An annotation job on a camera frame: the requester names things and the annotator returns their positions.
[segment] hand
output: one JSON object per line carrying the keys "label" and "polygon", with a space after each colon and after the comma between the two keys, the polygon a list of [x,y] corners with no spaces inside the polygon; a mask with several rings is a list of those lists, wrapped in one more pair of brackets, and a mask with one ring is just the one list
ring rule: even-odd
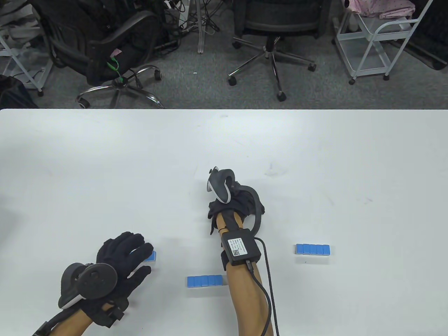
{"label": "hand", "polygon": [[[128,297],[151,273],[150,266],[139,268],[132,277],[130,273],[145,259],[149,258],[154,248],[145,243],[139,233],[124,232],[115,239],[104,242],[96,256],[97,263],[106,263],[117,272],[117,284],[114,290],[105,297],[95,300],[81,300],[76,305],[83,310],[96,324],[110,327],[117,319],[121,319],[123,311],[129,305]],[[103,311],[105,304],[113,308]]]}

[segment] finger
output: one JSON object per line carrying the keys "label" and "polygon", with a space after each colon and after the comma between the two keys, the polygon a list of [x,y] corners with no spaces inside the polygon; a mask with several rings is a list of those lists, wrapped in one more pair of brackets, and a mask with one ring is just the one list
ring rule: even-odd
{"label": "finger", "polygon": [[121,255],[129,255],[136,248],[142,246],[145,243],[145,239],[139,233],[128,236],[123,240],[119,246],[116,248],[116,252]]}
{"label": "finger", "polygon": [[150,243],[145,243],[132,252],[128,257],[128,264],[131,269],[136,269],[138,265],[151,256],[153,251],[154,247]]}
{"label": "finger", "polygon": [[117,238],[115,238],[109,246],[109,251],[113,252],[117,249],[117,247],[123,242],[125,241],[127,238],[129,238],[130,236],[132,236],[133,233],[127,231],[127,232],[123,232],[121,235],[119,235]]}
{"label": "finger", "polygon": [[106,255],[106,252],[108,250],[109,244],[113,241],[113,239],[107,239],[103,246],[99,249],[97,255],[96,255],[96,262],[99,263],[104,260],[104,256]]}
{"label": "finger", "polygon": [[142,266],[138,270],[135,271],[134,275],[130,277],[131,292],[136,289],[140,284],[145,280],[146,276],[151,274],[150,266]]}

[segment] forearm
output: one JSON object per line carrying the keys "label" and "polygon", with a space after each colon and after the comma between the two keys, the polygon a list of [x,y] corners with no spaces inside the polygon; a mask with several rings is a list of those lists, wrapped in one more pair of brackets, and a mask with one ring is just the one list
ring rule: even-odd
{"label": "forearm", "polygon": [[[235,220],[242,228],[243,223],[240,216],[234,213]],[[225,228],[225,222],[221,214],[216,218],[216,225],[220,231],[220,235],[228,230]],[[257,265],[254,266],[254,274],[261,282],[260,273]],[[232,297],[235,312],[238,320],[239,336],[260,336],[266,323],[268,308],[266,298],[252,279],[246,265],[232,266],[230,263],[226,266],[227,279]],[[266,332],[266,336],[272,336],[272,324]]]}
{"label": "forearm", "polygon": [[[111,308],[112,305],[105,304],[103,310]],[[81,336],[93,323],[82,310],[78,310],[64,322],[59,323],[52,330],[50,336]]]}

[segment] chair leg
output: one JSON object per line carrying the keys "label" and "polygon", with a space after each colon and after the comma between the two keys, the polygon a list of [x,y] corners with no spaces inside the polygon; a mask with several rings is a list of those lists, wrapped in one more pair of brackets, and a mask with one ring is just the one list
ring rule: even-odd
{"label": "chair leg", "polygon": [[160,108],[165,108],[165,107],[162,105],[162,103],[160,102],[160,99],[157,98],[156,96],[154,96],[152,93],[150,93],[150,92],[148,92],[148,91],[144,91],[144,90],[138,89],[138,88],[133,87],[133,86],[131,86],[131,85],[128,85],[127,88],[128,88],[129,90],[131,90],[132,92],[135,92],[135,93],[137,93],[138,95],[143,96],[143,97],[149,99],[150,101],[156,103],[158,107],[160,107]]}
{"label": "chair leg", "polygon": [[259,53],[258,55],[255,55],[254,57],[252,57],[250,60],[248,60],[247,62],[245,62],[243,65],[239,66],[234,72],[229,73],[228,76],[233,76],[234,74],[236,74],[238,71],[244,69],[248,64],[252,63],[253,61],[255,61],[257,58],[260,58],[261,56],[264,55],[264,51]]}
{"label": "chair leg", "polygon": [[145,71],[148,71],[148,70],[151,70],[151,69],[160,71],[160,69],[159,69],[158,67],[156,67],[155,65],[145,64],[145,65],[143,65],[138,71],[136,71],[135,73],[133,73],[132,75],[130,75],[130,76],[128,77],[128,80],[134,79],[135,76],[138,76],[138,75],[140,75],[141,73],[143,73],[143,72],[145,72]]}
{"label": "chair leg", "polygon": [[112,96],[111,102],[109,104],[109,108],[116,108],[117,107],[118,100],[120,99],[120,96],[121,96],[121,90],[120,89],[116,89],[114,94],[113,94],[113,96]]}
{"label": "chair leg", "polygon": [[78,94],[76,96],[76,102],[79,103],[79,100],[81,99],[81,97],[83,95],[85,95],[86,93],[95,92],[95,91],[101,91],[101,90],[109,90],[109,89],[112,89],[112,88],[113,88],[112,85],[101,85],[101,86],[91,87],[90,89],[85,90],[84,92],[81,92],[80,94]]}
{"label": "chair leg", "polygon": [[298,56],[298,55],[291,54],[290,52],[283,52],[283,51],[281,51],[281,50],[276,50],[276,51],[275,51],[275,54],[276,54],[277,56],[286,57],[286,58],[295,60],[295,61],[297,61],[297,62],[306,64],[306,65],[309,65],[309,64],[314,65],[314,64],[315,64],[313,60],[308,60],[308,59],[303,58],[303,57],[300,57],[300,56]]}
{"label": "chair leg", "polygon": [[257,49],[257,50],[263,50],[263,47],[256,46],[256,45],[253,44],[252,42],[249,42],[249,41],[246,41],[246,40],[243,40],[243,39],[239,39],[238,37],[234,37],[233,39],[234,39],[235,41],[241,43],[241,44],[244,44],[245,46],[248,46],[248,47],[251,47],[251,48],[255,48],[255,49]]}
{"label": "chair leg", "polygon": [[276,84],[277,84],[277,89],[278,89],[277,97],[280,97],[284,94],[283,94],[283,90],[281,89],[280,78],[279,78],[279,74],[277,72],[276,59],[275,59],[273,53],[269,54],[269,58],[271,59],[272,70],[274,71],[274,75],[276,77]]}

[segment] pink fabric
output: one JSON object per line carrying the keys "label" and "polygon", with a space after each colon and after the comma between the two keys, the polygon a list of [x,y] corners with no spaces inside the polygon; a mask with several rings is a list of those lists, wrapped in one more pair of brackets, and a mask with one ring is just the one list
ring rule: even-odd
{"label": "pink fabric", "polygon": [[408,0],[342,0],[342,3],[354,13],[380,19],[410,16],[415,12],[415,5]]}

